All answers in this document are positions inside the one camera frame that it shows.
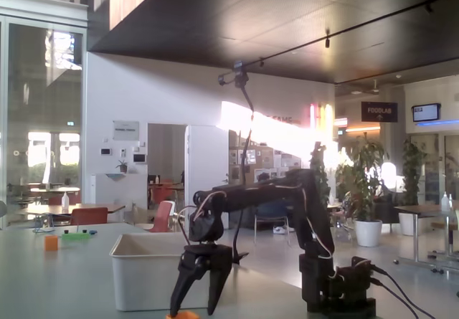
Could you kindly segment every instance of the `person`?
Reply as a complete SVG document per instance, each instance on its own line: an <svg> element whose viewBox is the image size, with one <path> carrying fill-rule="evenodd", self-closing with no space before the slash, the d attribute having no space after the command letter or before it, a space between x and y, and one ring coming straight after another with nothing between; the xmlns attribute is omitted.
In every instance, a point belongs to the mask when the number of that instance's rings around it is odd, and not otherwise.
<svg viewBox="0 0 459 319"><path fill-rule="evenodd" d="M263 172L257 177L258 181L266 181L270 178L270 175ZM292 206L291 201L287 199L278 199L260 204L257 207L257 216L265 218L277 218L288 216L288 206ZM274 226L273 234L285 234L287 227L285 226ZM289 232L294 232L295 229L289 227Z"/></svg>

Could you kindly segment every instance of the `blue light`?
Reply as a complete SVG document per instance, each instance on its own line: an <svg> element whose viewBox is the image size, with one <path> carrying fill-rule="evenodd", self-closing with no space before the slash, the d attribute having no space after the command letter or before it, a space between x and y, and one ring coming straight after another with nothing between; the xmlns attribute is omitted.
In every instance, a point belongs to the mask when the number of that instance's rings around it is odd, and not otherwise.
<svg viewBox="0 0 459 319"><path fill-rule="evenodd" d="M441 124L457 124L459 123L459 120L438 120L436 122L423 122L423 123L417 123L416 125L420 127L425 127L427 125L441 125Z"/></svg>

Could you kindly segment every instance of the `ceiling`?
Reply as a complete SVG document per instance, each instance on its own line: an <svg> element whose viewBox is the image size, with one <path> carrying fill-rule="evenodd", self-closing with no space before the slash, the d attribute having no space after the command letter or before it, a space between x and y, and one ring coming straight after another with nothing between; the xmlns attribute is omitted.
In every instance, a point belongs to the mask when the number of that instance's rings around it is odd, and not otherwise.
<svg viewBox="0 0 459 319"><path fill-rule="evenodd" d="M92 51L230 69L425 1L145 0ZM338 94L371 88L375 77L397 84L457 74L458 7L438 0L331 37L329 48L321 40L247 70L342 84Z"/></svg>

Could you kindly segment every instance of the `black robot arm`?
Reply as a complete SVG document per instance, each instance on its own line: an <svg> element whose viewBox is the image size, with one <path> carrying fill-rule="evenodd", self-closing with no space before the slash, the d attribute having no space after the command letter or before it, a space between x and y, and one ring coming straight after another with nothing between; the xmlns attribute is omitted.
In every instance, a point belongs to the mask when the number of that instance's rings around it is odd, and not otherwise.
<svg viewBox="0 0 459 319"><path fill-rule="evenodd" d="M290 199L300 255L302 297L308 312L331 318L371 318L376 304L366 298L370 286L369 263L353 258L352 266L333 269L334 244L326 209L320 204L311 170L292 170L285 178L249 186L219 186L194 195L197 210L189 217L189 239L199 244L185 246L179 264L179 278L171 296L171 316L180 308L189 288L210 271L209 303L211 315L217 306L224 283L232 268L232 248L215 244L223 235L221 215L276 199Z"/></svg>

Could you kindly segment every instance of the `foodlab sign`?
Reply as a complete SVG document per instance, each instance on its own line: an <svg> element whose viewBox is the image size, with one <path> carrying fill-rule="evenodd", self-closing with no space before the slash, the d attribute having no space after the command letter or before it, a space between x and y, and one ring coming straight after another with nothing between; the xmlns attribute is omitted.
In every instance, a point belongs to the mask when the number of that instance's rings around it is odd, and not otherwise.
<svg viewBox="0 0 459 319"><path fill-rule="evenodd" d="M397 103L361 102L362 122L397 122Z"/></svg>

